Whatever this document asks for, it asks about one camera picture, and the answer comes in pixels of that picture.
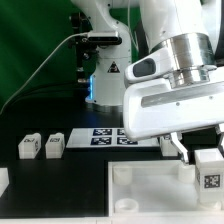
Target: black table surface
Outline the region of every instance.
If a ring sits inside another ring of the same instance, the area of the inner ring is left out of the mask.
[[[103,217],[108,215],[109,161],[159,160],[159,148],[66,149],[62,159],[46,159],[50,134],[61,132],[67,144],[73,128],[123,127],[121,113],[86,109],[83,99],[34,98],[13,105],[0,117],[0,167],[9,186],[0,198],[0,218]],[[34,160],[20,160],[18,144],[40,133],[42,148]]]

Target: white platform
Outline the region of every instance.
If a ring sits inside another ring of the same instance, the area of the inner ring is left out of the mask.
[[[114,183],[113,167],[119,164],[126,164],[132,167],[133,178],[131,184],[122,186]],[[148,217],[149,220],[151,220],[152,217],[174,218],[179,216],[186,216],[188,217],[188,221],[194,221],[198,219],[193,219],[192,217],[215,215],[222,217],[220,220],[223,220],[224,222],[223,210],[215,212],[199,210],[197,206],[198,196],[194,184],[185,184],[178,180],[179,164],[180,161],[110,162],[108,171],[109,216]],[[124,198],[131,198],[138,202],[139,211],[137,213],[131,214],[116,213],[115,203],[118,200]],[[160,222],[158,223],[169,222],[168,219],[162,222],[161,218]]]

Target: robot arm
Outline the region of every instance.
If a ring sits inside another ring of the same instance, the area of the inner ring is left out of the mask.
[[[122,110],[124,71],[131,64],[128,27],[110,15],[110,9],[127,6],[128,0],[71,0],[92,25],[86,40],[97,45],[97,63],[90,77],[88,107],[103,111]]]
[[[224,69],[217,69],[213,53],[221,3],[211,0],[203,6],[204,18],[218,10],[213,12],[217,15],[214,34],[214,28],[206,27],[211,22],[203,20],[199,0],[140,0],[150,52],[125,72],[126,86],[130,86],[123,109],[126,135],[131,140],[170,135],[185,163],[187,152],[177,133],[224,122]]]

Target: white box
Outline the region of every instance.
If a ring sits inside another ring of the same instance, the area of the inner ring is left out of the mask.
[[[65,148],[64,135],[61,133],[50,135],[45,147],[47,159],[60,159]]]
[[[41,148],[41,135],[26,135],[18,147],[20,159],[34,159]]]
[[[170,139],[160,137],[160,147],[163,156],[178,156],[178,151],[172,145]]]
[[[203,149],[195,151],[195,188],[200,203],[223,200],[224,195],[224,158],[220,151]]]

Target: green background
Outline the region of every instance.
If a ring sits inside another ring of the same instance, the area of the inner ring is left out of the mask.
[[[0,1],[0,106],[62,40],[73,34],[69,16],[78,11],[70,0]],[[131,13],[133,27],[140,13],[138,9]],[[111,14],[127,24],[127,9],[113,9]],[[27,88],[74,80],[75,57],[75,49],[64,45]],[[94,64],[93,60],[85,63],[87,73],[94,70]]]

